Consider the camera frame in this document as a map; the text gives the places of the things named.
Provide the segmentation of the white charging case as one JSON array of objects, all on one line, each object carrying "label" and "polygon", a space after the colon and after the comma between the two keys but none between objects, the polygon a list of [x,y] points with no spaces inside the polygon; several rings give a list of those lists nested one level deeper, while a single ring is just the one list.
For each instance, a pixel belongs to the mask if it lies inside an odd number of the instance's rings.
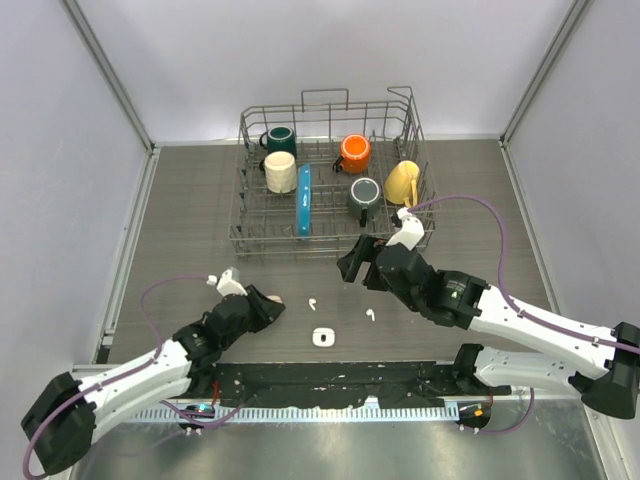
[{"label": "white charging case", "polygon": [[335,344],[336,334],[332,328],[317,327],[312,332],[312,344],[318,348],[330,348]]}]

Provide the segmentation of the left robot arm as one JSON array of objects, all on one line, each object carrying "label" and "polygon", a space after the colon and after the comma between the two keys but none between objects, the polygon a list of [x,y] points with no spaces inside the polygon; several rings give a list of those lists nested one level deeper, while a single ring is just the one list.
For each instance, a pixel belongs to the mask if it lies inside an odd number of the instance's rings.
[{"label": "left robot arm", "polygon": [[269,327],[284,310],[279,296],[249,285],[127,363],[82,379],[70,372],[56,375],[20,422],[28,439],[24,477],[34,476],[33,458],[43,468],[41,478],[70,468],[102,436],[149,405],[184,394],[205,397],[222,354],[244,334]]}]

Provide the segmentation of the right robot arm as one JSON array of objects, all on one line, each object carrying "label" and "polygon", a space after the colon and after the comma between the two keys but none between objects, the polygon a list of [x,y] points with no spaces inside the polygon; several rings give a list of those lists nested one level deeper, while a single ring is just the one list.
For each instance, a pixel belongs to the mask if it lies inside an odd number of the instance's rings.
[{"label": "right robot arm", "polygon": [[455,270],[436,270],[417,250],[361,236],[339,258],[343,281],[354,282],[363,263],[364,286],[389,292],[434,324],[502,337],[526,353],[463,345],[451,380],[465,395],[483,387],[567,390],[590,409],[630,420],[639,395],[639,329],[613,328],[562,317],[505,295],[486,281]]}]

